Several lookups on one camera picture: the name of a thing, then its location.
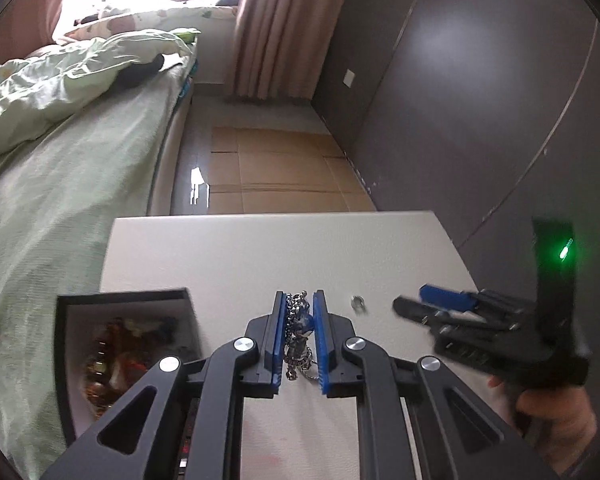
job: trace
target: silver screw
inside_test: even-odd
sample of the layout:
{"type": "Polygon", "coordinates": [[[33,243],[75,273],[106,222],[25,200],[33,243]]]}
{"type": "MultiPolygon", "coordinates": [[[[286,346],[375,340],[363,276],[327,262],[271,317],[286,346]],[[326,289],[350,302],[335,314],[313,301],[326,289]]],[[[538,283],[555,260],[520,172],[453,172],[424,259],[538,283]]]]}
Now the silver screw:
{"type": "Polygon", "coordinates": [[[344,344],[349,350],[362,350],[366,346],[366,341],[361,337],[350,337],[344,344]]]}
{"type": "Polygon", "coordinates": [[[246,352],[247,350],[251,350],[253,348],[253,339],[249,339],[248,337],[241,337],[240,339],[236,339],[234,343],[234,348],[238,352],[246,352]]]}
{"type": "Polygon", "coordinates": [[[160,360],[160,370],[163,372],[173,372],[180,366],[180,360],[177,357],[169,356],[160,360]]]}
{"type": "Polygon", "coordinates": [[[356,312],[363,312],[366,310],[365,298],[362,296],[354,296],[351,298],[351,307],[356,312]]]}
{"type": "Polygon", "coordinates": [[[420,366],[429,372],[435,372],[440,368],[440,361],[438,361],[435,357],[427,356],[420,361],[420,366]]]}

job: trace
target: gray pillow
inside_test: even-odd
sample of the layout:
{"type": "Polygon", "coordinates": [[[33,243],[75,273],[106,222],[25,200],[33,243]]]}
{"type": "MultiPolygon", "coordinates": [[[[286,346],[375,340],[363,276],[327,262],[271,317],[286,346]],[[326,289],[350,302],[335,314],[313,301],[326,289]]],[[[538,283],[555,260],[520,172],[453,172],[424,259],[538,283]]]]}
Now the gray pillow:
{"type": "Polygon", "coordinates": [[[216,7],[233,7],[240,3],[240,0],[216,0],[216,7]]]}

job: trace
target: gray wall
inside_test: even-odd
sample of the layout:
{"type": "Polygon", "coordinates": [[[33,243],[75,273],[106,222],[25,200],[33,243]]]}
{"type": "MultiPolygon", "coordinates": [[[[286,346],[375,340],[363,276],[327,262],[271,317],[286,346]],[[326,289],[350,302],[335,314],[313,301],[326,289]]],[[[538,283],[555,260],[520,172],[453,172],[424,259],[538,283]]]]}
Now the gray wall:
{"type": "Polygon", "coordinates": [[[479,287],[534,297],[531,217],[574,221],[600,418],[600,28],[546,154],[470,236],[560,116],[595,25],[582,0],[346,0],[314,107],[378,208],[435,211],[479,287]]]}

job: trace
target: human hand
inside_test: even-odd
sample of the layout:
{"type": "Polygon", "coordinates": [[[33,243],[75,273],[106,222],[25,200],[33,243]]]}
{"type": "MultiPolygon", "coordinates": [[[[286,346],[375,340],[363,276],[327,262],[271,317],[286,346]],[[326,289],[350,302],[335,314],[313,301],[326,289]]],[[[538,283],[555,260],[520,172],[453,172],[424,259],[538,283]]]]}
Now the human hand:
{"type": "MultiPolygon", "coordinates": [[[[502,380],[491,377],[488,385],[501,387],[502,380]]],[[[582,386],[526,390],[518,397],[516,409],[551,422],[551,431],[538,442],[536,451],[558,474],[578,460],[598,430],[582,386]]]]}

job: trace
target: gray floor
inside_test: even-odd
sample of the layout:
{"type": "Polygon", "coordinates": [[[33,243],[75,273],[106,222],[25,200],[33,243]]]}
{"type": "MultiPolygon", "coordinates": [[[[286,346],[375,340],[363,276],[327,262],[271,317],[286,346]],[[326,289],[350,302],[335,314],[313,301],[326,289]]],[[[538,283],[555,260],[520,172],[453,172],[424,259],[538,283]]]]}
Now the gray floor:
{"type": "Polygon", "coordinates": [[[171,199],[172,215],[206,214],[208,187],[192,183],[192,170],[207,181],[212,126],[270,128],[329,135],[309,104],[247,104],[219,96],[194,95],[182,134],[171,199]]]}

